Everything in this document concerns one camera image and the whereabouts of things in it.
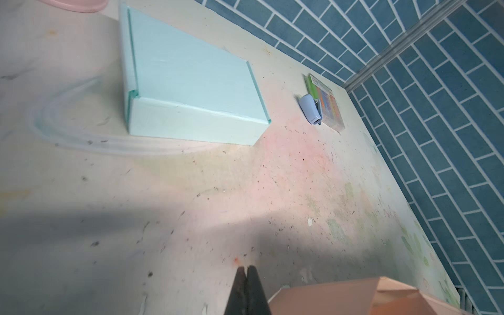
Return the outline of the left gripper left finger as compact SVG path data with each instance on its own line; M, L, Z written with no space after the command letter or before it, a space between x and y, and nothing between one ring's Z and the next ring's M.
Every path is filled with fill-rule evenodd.
M246 293L247 276L245 267L239 266L236 271L234 282L228 298L227 306L224 315L244 315L248 312L247 293Z

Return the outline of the pink paper box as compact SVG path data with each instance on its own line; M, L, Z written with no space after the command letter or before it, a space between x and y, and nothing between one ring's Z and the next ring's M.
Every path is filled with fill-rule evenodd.
M387 277L284 288L269 307L272 314L467 314Z

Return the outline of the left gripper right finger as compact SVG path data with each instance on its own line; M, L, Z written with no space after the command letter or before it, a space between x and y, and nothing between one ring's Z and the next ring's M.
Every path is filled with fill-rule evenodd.
M268 299L261 284L258 270L248 266L247 270L247 314L271 315Z

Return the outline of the mint green paper box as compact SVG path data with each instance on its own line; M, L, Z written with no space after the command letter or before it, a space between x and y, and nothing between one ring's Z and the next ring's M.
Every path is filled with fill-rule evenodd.
M268 129L248 61L125 3L119 27L129 134L252 146Z

